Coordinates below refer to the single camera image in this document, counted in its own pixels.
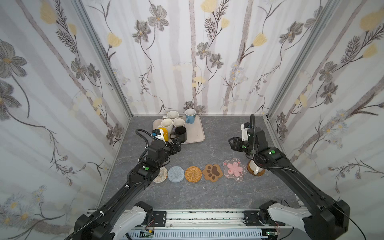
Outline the black mug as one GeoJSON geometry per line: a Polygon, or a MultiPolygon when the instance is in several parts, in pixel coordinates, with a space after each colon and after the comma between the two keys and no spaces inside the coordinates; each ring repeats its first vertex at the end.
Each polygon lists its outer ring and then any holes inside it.
{"type": "Polygon", "coordinates": [[[170,138],[172,140],[179,138],[181,143],[185,143],[187,141],[187,129],[185,127],[176,127],[171,133],[170,138]]]}

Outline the beige plastic tray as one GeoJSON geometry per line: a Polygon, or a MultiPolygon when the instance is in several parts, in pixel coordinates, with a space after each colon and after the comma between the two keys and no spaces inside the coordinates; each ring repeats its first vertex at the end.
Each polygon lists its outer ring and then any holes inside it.
{"type": "Polygon", "coordinates": [[[199,143],[205,140],[204,129],[200,116],[196,116],[193,124],[186,123],[184,127],[187,129],[187,141],[184,144],[199,143]]]}

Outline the white mug red inside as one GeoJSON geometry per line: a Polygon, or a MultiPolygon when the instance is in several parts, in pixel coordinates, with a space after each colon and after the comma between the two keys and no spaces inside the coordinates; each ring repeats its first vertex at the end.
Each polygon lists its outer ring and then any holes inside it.
{"type": "Polygon", "coordinates": [[[248,168],[249,168],[249,172],[255,176],[263,170],[260,167],[258,167],[253,160],[250,160],[250,162],[248,163],[248,168]]]}

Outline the pink flower coaster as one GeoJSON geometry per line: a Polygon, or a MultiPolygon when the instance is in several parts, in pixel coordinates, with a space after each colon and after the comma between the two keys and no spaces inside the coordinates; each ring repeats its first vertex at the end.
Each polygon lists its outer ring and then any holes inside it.
{"type": "Polygon", "coordinates": [[[248,172],[247,167],[237,158],[223,162],[224,176],[237,182],[242,182],[244,175],[248,172]]]}

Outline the blue-grey round knitted coaster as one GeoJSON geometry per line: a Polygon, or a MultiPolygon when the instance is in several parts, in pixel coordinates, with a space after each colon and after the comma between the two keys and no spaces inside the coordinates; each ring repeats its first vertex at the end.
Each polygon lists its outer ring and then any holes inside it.
{"type": "Polygon", "coordinates": [[[168,171],[168,179],[173,183],[181,182],[185,177],[185,171],[179,166],[171,167],[168,171]]]}

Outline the white woven round coaster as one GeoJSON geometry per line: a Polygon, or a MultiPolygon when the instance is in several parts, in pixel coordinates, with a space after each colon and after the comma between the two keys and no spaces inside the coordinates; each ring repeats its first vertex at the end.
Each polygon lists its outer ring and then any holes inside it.
{"type": "Polygon", "coordinates": [[[162,183],[168,177],[168,170],[166,167],[161,167],[158,176],[153,180],[154,183],[162,183]]]}

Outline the brown wooden round coaster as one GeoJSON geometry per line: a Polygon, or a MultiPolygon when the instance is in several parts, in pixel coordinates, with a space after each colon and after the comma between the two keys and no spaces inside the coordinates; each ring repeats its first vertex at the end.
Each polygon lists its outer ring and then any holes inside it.
{"type": "Polygon", "coordinates": [[[265,169],[258,167],[253,160],[250,160],[247,165],[248,172],[256,177],[260,177],[265,173],[265,169]]]}

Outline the brown paw-shaped coaster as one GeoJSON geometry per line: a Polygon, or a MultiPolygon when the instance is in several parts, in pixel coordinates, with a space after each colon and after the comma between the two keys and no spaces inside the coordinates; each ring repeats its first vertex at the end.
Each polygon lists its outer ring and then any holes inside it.
{"type": "Polygon", "coordinates": [[[220,168],[219,165],[215,164],[215,165],[206,165],[204,170],[203,170],[203,176],[204,176],[204,179],[207,180],[207,181],[210,181],[212,183],[215,183],[219,180],[219,178],[221,178],[223,176],[223,172],[220,168]]]}

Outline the yellow mug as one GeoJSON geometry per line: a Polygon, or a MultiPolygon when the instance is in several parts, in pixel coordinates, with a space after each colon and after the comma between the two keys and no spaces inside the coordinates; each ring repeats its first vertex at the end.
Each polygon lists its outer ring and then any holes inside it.
{"type": "Polygon", "coordinates": [[[168,130],[164,127],[160,127],[158,128],[160,130],[160,132],[162,133],[162,136],[165,140],[165,142],[168,142],[169,141],[169,134],[168,134],[168,130]]]}

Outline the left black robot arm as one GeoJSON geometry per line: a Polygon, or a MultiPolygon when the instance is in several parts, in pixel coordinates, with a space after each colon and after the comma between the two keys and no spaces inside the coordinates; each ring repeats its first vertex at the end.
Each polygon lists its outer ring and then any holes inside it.
{"type": "Polygon", "coordinates": [[[137,165],[106,204],[90,216],[81,215],[77,219],[74,231],[67,236],[68,240],[120,240],[132,228],[152,221],[153,207],[144,202],[138,202],[129,213],[125,210],[136,195],[159,175],[169,157],[181,151],[182,141],[179,137],[165,141],[159,129],[150,133],[137,129],[135,133],[146,143],[137,165]]]}

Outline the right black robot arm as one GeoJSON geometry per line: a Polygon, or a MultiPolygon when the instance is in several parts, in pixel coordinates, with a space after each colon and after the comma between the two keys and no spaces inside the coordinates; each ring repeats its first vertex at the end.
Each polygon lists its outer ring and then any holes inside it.
{"type": "Polygon", "coordinates": [[[278,148],[269,147],[265,132],[256,125],[255,115],[241,125],[242,137],[229,139],[231,149],[244,152],[256,167],[280,178],[304,203],[302,210],[269,201],[259,207],[263,225],[285,223],[305,232],[312,240],[336,240],[349,229],[350,206],[336,201],[300,173],[278,148]]]}

